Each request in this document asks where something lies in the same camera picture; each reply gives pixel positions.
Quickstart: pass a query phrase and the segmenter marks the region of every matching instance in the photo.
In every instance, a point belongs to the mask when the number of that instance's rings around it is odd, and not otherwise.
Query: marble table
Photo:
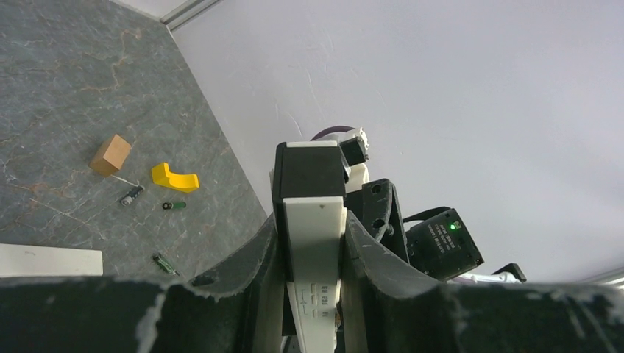
[[[164,25],[108,0],[9,0],[0,33],[0,243],[102,250],[108,275],[163,274],[161,252],[188,279],[266,219]],[[114,134],[132,150],[104,178],[88,163]],[[152,184],[161,162],[200,189]],[[128,207],[126,182],[146,187]]]

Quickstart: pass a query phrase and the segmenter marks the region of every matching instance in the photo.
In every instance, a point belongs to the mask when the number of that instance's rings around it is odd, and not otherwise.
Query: resistor
[[[179,276],[178,271],[175,270],[174,266],[171,265],[169,261],[160,253],[157,252],[152,255],[152,259],[160,266],[168,274]]]
[[[132,190],[128,191],[126,196],[124,196],[119,202],[121,202],[124,206],[132,204],[132,201],[134,201],[143,192],[143,190],[145,190],[144,187],[140,185],[135,186]]]

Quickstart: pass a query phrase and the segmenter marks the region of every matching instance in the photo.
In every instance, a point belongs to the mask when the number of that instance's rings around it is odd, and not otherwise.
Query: worn black surface
[[[621,352],[624,296],[593,285],[446,285],[347,220],[347,352]]]
[[[346,352],[621,352],[624,296],[591,285],[446,285],[349,213]],[[269,219],[191,288],[164,279],[0,280],[0,352],[278,352],[284,267]]]
[[[0,33],[0,243],[102,250],[109,275],[161,274],[158,251],[190,279],[262,224],[164,25],[108,0],[9,0]],[[88,167],[115,133],[132,144],[116,176],[146,187],[128,207],[132,186]],[[152,184],[161,162],[197,173],[200,189]],[[175,201],[188,206],[163,211]]]
[[[165,279],[2,279],[0,352],[278,352],[284,274],[272,218],[211,276],[195,288]]]

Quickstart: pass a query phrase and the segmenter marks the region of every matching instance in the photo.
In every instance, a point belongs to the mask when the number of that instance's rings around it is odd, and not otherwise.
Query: white plastic component
[[[349,181],[344,186],[347,193],[353,191],[362,190],[362,185],[370,182],[369,169],[366,167],[366,163],[356,164],[351,167],[351,174],[349,175]]]
[[[338,142],[336,141],[323,141],[323,140],[315,140],[315,141],[299,141],[299,142],[287,142],[286,147],[332,147],[337,146]]]
[[[0,244],[0,277],[101,276],[102,252]]]
[[[340,196],[284,199],[284,209],[294,276],[287,288],[299,345],[302,353],[331,353],[336,338],[340,237],[347,209]]]
[[[366,133],[364,132],[363,128],[358,127],[357,129],[353,129],[351,131],[345,132],[341,140],[346,141],[352,138],[361,138],[364,141],[365,151],[369,150],[369,139],[366,138]]]
[[[460,274],[451,279],[460,283],[521,283],[513,274],[501,272],[499,274]]]
[[[614,279],[612,281],[608,281],[608,282],[606,282],[604,284],[605,285],[617,285],[617,284],[620,284],[620,283],[624,283],[624,277],[618,278],[618,279]]]
[[[343,132],[334,132],[317,138],[315,141],[342,141],[342,135],[344,135]]]

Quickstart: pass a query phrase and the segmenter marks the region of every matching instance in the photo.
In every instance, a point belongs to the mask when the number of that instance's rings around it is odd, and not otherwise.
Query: yellow 3d-printed bracket
[[[152,168],[152,181],[156,185],[190,193],[199,188],[197,174],[176,174],[169,170],[169,164],[161,163]]]

